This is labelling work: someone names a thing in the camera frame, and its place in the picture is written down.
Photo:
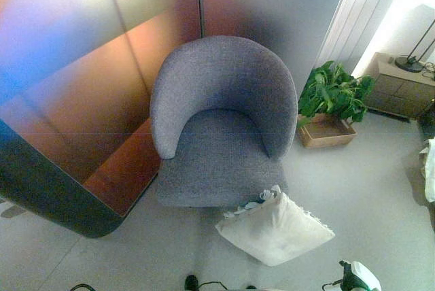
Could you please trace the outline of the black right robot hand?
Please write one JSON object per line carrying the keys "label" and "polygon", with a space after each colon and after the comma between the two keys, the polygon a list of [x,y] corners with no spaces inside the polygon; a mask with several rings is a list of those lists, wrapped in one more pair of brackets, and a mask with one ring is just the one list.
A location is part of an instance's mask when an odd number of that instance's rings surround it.
{"label": "black right robot hand", "polygon": [[340,283],[341,290],[381,291],[379,280],[361,262],[341,260],[339,264],[343,267],[343,279]]}

